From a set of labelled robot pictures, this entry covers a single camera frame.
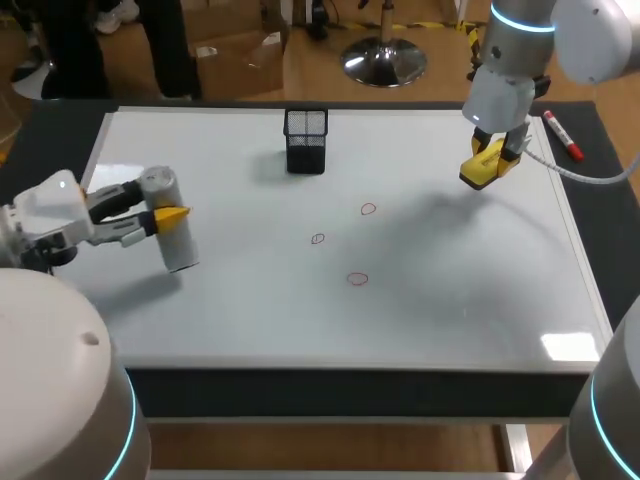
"glowing blue ring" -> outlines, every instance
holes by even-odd
[[[600,434],[600,437],[602,437],[602,441],[604,442],[604,445],[607,447],[607,450],[609,450],[609,453],[611,454],[611,456],[614,458],[614,460],[616,462],[618,462],[618,465],[620,465],[620,468],[622,468],[627,475],[629,475],[633,480],[640,480],[640,477],[638,475],[636,475],[634,473],[633,470],[631,470],[631,467],[629,467],[629,465],[627,465],[625,463],[624,460],[622,460],[622,457],[620,457],[620,455],[618,455],[618,452],[616,452],[615,448],[613,448],[613,445],[611,445],[611,442],[609,441],[609,439],[607,438],[607,435],[604,433],[604,429],[602,428],[602,425],[600,424],[600,419],[598,418],[598,412],[596,411],[596,397],[594,392],[594,380],[595,380],[595,376],[591,379],[591,410],[593,411],[593,420],[596,423],[596,428],[598,429],[598,433]]]
[[[509,25],[510,27],[516,28],[518,30],[524,30],[525,32],[550,33],[550,32],[555,32],[555,30],[556,30],[556,27],[554,27],[554,26],[551,26],[551,27],[534,27],[534,26],[531,26],[531,25],[525,25],[524,23],[514,22],[513,20],[508,19],[507,17],[502,15],[498,10],[496,10],[496,7],[493,6],[493,3],[491,4],[491,13],[493,13],[493,16],[496,17],[498,20],[500,20],[505,25]]]
[[[109,473],[107,473],[107,476],[104,477],[104,480],[111,480],[111,478],[113,478],[113,476],[116,474],[118,468],[120,467],[120,464],[122,463],[122,460],[124,460],[124,456],[127,454],[127,450],[129,450],[129,445],[131,444],[131,439],[133,438],[133,430],[136,424],[136,394],[133,391],[133,385],[131,385],[131,379],[128,375],[127,381],[129,382],[129,388],[131,389],[131,425],[129,425],[129,433],[127,434],[127,439],[124,442],[122,451],[120,452],[120,455],[118,455],[118,458],[113,464],[113,467],[111,467],[111,470],[109,470]]]

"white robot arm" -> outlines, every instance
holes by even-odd
[[[635,0],[494,0],[464,116],[476,126],[474,155],[460,176],[481,189],[518,164],[527,115],[540,94],[554,46],[567,76],[597,84],[640,69],[640,3]],[[504,143],[487,150],[494,133]],[[487,162],[493,155],[495,161]]]

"chrome stool base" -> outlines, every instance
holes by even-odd
[[[341,58],[345,73],[357,82],[373,87],[400,87],[420,78],[427,57],[413,43],[379,37],[360,40],[348,47]]]

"cardboard box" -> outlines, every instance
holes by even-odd
[[[204,100],[231,100],[282,88],[282,40],[254,31],[190,45]]]
[[[181,1],[190,44],[262,28],[260,0]]]

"black cable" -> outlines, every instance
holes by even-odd
[[[333,0],[329,0],[331,2],[331,5],[333,5],[333,9],[336,12],[336,24],[340,25],[340,12],[338,12],[338,7],[336,7],[336,4]]]

